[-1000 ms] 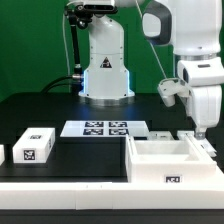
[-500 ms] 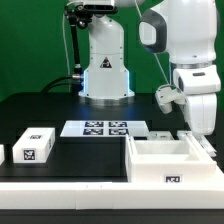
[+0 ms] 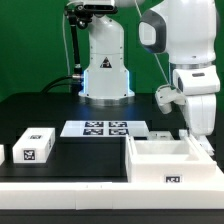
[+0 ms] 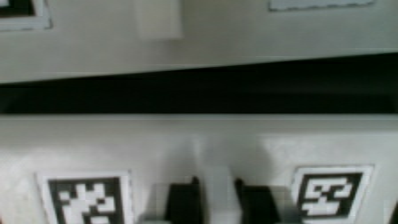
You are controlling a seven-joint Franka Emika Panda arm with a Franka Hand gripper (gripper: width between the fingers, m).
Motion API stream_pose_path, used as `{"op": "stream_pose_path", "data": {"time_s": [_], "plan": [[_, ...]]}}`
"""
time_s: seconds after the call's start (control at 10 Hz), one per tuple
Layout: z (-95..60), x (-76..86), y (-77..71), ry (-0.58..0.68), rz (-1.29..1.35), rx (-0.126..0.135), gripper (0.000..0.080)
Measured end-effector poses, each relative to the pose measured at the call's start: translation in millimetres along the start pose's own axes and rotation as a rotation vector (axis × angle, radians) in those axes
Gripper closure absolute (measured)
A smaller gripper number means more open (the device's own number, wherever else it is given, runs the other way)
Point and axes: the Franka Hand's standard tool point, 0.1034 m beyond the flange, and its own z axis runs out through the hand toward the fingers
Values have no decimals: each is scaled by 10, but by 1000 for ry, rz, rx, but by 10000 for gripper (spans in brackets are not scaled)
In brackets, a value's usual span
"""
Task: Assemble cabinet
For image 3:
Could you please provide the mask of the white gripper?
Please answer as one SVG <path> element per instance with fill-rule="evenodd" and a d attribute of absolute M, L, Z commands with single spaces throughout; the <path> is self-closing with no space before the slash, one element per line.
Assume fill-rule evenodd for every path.
<path fill-rule="evenodd" d="M 194 136 L 210 135 L 214 130 L 216 96 L 214 94 L 187 96 L 184 118 Z"/>

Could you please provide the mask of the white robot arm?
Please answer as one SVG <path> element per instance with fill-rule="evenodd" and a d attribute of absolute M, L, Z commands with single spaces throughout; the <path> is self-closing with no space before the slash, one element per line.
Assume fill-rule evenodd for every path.
<path fill-rule="evenodd" d="M 158 107 L 167 114 L 177 104 L 193 135 L 213 132 L 220 91 L 215 0 L 84 0 L 81 6 L 93 9 L 82 99 L 104 105 L 152 89 L 152 58 L 165 54 L 168 76 L 156 88 Z"/>

